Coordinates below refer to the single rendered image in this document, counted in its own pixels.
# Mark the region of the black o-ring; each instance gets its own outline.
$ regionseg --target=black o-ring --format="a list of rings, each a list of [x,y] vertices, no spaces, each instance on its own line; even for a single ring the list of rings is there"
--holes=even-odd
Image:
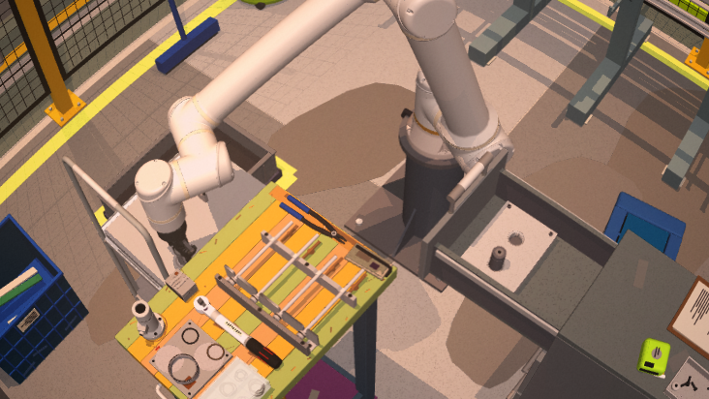
[[[195,331],[195,334],[197,334],[197,339],[194,340],[194,341],[192,341],[192,342],[187,342],[187,340],[185,339],[185,332],[187,332],[187,331],[189,331],[189,330],[193,330],[193,331]],[[196,343],[196,342],[199,341],[199,340],[200,340],[200,334],[199,334],[194,328],[189,327],[189,328],[185,328],[184,330],[182,330],[182,341],[183,341],[185,344],[187,344],[187,345],[192,345],[192,344]]]
[[[179,359],[190,359],[193,362],[195,362],[196,371],[195,371],[195,375],[192,376],[192,378],[190,378],[188,380],[180,380],[172,373],[172,366],[174,366],[174,363]],[[190,355],[188,355],[186,353],[176,354],[170,360],[170,364],[168,365],[168,373],[170,373],[170,377],[172,377],[172,379],[178,384],[183,384],[183,385],[191,384],[197,380],[197,377],[200,376],[200,364],[197,363],[197,361],[193,357],[191,357]]]
[[[212,347],[219,347],[219,349],[222,350],[222,355],[219,356],[219,357],[217,357],[217,358],[214,358],[214,357],[210,356],[210,355],[209,355],[209,350],[212,349]],[[212,359],[212,360],[221,360],[222,357],[224,357],[225,354],[227,354],[227,351],[225,351],[225,350],[224,350],[224,347],[222,347],[222,346],[219,345],[219,344],[216,344],[216,343],[215,343],[215,344],[212,344],[212,345],[210,345],[209,347],[207,347],[207,357],[209,357],[209,358]]]

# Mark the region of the colorful wooden tabletop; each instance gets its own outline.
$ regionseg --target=colorful wooden tabletop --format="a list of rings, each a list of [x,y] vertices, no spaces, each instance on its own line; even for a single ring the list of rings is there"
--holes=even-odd
[[[183,302],[167,286],[159,290],[149,301],[150,308],[161,314],[167,324],[166,332],[160,339],[147,341],[142,338],[138,334],[135,318],[116,334],[115,339],[118,343],[177,398],[187,399],[176,386],[151,366],[149,361],[160,349],[161,343],[167,342],[188,320],[196,322],[221,346],[247,364],[251,364],[261,375],[268,378],[271,389],[264,395],[264,398],[283,398],[396,278],[395,267],[383,281],[369,274],[362,276],[360,281],[351,288],[351,292],[357,298],[356,307],[352,308],[344,302],[338,301],[313,327],[313,332],[318,334],[321,345],[316,347],[309,356],[295,350],[270,327],[261,323],[243,306],[216,287],[214,279],[214,275],[217,273],[225,275],[225,264],[236,271],[243,268],[264,246],[261,237],[261,232],[264,230],[274,236],[289,222],[293,222],[291,229],[281,237],[281,241],[294,252],[308,243],[316,232],[303,225],[302,222],[279,206],[288,195],[287,191],[274,183],[268,184],[182,269],[196,282],[199,290],[197,295],[207,296],[209,302],[220,313],[283,359],[283,365],[279,369],[273,370],[259,359],[254,358],[246,348],[217,326],[208,316],[197,313],[192,301],[194,297],[188,302]],[[320,235],[318,241],[310,247],[315,250],[305,253],[306,260],[311,264],[316,264],[318,269],[321,269],[332,255],[337,255],[338,259],[343,260],[358,241],[344,231],[339,230],[339,232],[347,238],[345,244],[338,243],[328,236]],[[257,290],[265,286],[287,262],[278,255],[273,256],[274,254],[275,252],[272,250],[266,251],[257,261],[253,262],[243,275]],[[348,261],[339,261],[325,274],[335,283],[344,287],[359,270],[358,266]],[[309,280],[310,278],[304,272],[291,265],[265,293],[275,303],[283,306]],[[334,294],[330,291],[314,284],[308,292],[299,298],[289,313],[304,325],[308,325],[333,297]],[[209,384],[194,398],[199,398],[208,387]]]

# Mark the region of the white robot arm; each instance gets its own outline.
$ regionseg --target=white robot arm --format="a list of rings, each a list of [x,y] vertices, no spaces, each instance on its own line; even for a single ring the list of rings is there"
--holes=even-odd
[[[182,201],[233,179],[226,146],[216,142],[213,129],[340,21],[364,3],[376,1],[306,0],[200,93],[172,106],[170,131],[181,158],[171,164],[147,163],[136,176],[136,188],[150,225],[187,261],[194,249],[184,234]],[[497,114],[483,100],[465,52],[455,24],[455,0],[385,2],[422,69],[416,91],[418,120],[440,137],[431,138],[414,126],[412,143],[431,153],[447,149],[466,172],[485,152],[505,147],[511,154],[511,142]]]

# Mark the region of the clipboard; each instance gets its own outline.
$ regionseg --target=clipboard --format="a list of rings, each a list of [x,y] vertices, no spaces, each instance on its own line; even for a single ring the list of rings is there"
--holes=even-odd
[[[709,359],[709,282],[701,277],[687,293],[667,331]]]

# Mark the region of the blue handled pliers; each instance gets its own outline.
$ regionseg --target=blue handled pliers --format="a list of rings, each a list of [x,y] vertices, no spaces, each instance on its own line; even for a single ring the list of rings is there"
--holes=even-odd
[[[295,219],[303,222],[304,225],[309,227],[310,229],[313,229],[323,235],[327,235],[329,237],[332,237],[333,239],[337,240],[341,244],[344,244],[347,242],[347,238],[342,236],[339,232],[337,232],[337,229],[332,226],[324,217],[320,216],[317,212],[314,210],[310,209],[307,207],[303,202],[300,202],[299,200],[295,199],[293,196],[288,196],[288,201],[294,204],[296,207],[298,207],[300,210],[302,210],[306,215],[310,215],[313,217],[313,219],[317,220],[320,222],[323,226],[316,226],[313,222],[305,219],[305,216],[300,214],[300,212],[296,211],[295,209],[291,208],[290,206],[286,205],[284,202],[281,202],[281,209],[285,210],[286,212],[290,213],[295,217]]]

